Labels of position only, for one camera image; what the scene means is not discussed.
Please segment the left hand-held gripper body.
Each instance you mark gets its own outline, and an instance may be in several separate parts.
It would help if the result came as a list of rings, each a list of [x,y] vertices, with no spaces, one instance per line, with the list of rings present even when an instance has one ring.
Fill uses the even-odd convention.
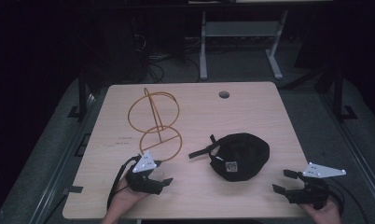
[[[149,176],[157,169],[149,151],[138,156],[137,162],[131,166],[125,178],[128,186],[136,192],[160,194],[164,188],[160,181],[152,180]]]

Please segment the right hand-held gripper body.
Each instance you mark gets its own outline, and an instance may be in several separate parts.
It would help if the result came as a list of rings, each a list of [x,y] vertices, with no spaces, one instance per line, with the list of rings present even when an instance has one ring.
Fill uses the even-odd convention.
[[[286,190],[285,197],[290,203],[312,204],[313,208],[319,210],[326,205],[329,197],[339,204],[339,209],[344,206],[343,196],[338,196],[325,181],[328,177],[346,175],[344,169],[336,169],[324,165],[309,162],[306,168],[300,172],[300,179],[304,187],[302,189]]]

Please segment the gold wire hat stand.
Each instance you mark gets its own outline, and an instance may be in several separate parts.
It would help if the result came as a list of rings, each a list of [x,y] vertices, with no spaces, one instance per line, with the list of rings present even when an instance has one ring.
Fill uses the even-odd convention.
[[[127,115],[129,125],[140,134],[138,148],[142,154],[149,152],[158,161],[170,161],[178,155],[183,146],[182,134],[175,127],[180,112],[171,93],[144,88]]]

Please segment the black cap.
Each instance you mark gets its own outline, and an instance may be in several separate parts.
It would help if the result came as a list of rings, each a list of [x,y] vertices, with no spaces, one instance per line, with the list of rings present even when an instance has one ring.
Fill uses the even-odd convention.
[[[215,139],[212,144],[192,152],[190,159],[207,154],[213,170],[229,182],[247,181],[256,176],[270,158],[270,146],[250,133],[234,133]]]

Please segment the person's right hand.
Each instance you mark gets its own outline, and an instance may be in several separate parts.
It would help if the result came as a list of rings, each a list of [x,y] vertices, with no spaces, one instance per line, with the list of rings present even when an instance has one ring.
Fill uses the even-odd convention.
[[[299,207],[307,213],[315,224],[341,224],[339,208],[330,199],[319,210],[314,209],[311,204],[300,203]]]

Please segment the person's left hand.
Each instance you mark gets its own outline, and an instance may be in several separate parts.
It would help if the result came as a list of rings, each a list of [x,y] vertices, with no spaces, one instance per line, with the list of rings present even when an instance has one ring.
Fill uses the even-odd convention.
[[[107,212],[115,217],[121,217],[147,196],[148,193],[133,191],[128,186],[127,180],[122,178],[118,182],[117,193],[114,195]]]

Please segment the black metal stand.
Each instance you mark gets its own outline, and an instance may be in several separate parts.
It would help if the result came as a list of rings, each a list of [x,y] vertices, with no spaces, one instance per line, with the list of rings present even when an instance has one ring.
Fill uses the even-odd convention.
[[[97,77],[94,74],[92,66],[85,67],[81,70],[77,79],[78,105],[70,109],[68,114],[69,118],[76,118],[78,121],[82,121],[86,117],[89,111],[90,97],[98,89],[96,81]]]
[[[342,104],[343,96],[343,73],[339,65],[332,67],[333,78],[333,101],[332,112],[338,122],[346,119],[357,119],[357,115],[349,105]]]

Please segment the grey metal rail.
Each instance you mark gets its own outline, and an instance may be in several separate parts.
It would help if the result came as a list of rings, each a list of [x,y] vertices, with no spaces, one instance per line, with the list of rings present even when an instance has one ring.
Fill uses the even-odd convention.
[[[67,108],[67,115],[57,115],[50,122],[50,128],[45,131],[46,140],[41,147],[42,162],[37,168],[45,168],[49,171],[43,192],[40,194],[35,210],[29,219],[29,224],[46,224],[57,207],[60,206],[68,195],[63,195],[63,189],[73,186],[78,165],[84,154],[86,144],[90,139],[92,130],[91,113],[96,105],[96,99],[92,95],[89,100],[89,111],[82,121],[69,118],[72,105]]]
[[[360,171],[361,175],[363,176],[363,179],[365,180],[368,186],[368,189],[375,200],[375,173],[369,166],[368,160],[364,157],[358,144],[353,139],[353,136],[351,132],[348,130],[345,124],[345,121],[337,117],[335,113],[333,112],[333,107],[332,107],[332,103],[330,99],[324,94],[320,95],[320,99],[321,99],[322,104],[324,105],[324,108],[328,112],[329,116],[336,123],[336,126],[342,138],[344,139],[346,145],[351,151],[351,154],[357,166],[357,169]]]

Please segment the black table edge bracket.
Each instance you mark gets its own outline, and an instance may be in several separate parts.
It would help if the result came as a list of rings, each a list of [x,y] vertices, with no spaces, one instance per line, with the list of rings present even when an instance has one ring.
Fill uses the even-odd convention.
[[[83,187],[79,186],[70,186],[62,190],[63,195],[69,195],[71,192],[72,193],[81,193],[83,190]]]

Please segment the white metal desk frame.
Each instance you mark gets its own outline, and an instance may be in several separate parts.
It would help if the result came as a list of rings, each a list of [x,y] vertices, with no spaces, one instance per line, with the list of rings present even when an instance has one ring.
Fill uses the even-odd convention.
[[[208,21],[206,12],[201,14],[201,49],[199,54],[200,79],[206,80],[206,38],[207,37],[272,37],[273,43],[266,49],[266,56],[271,71],[277,80],[282,80],[283,75],[275,59],[275,53],[281,39],[288,11],[281,13],[278,21]]]

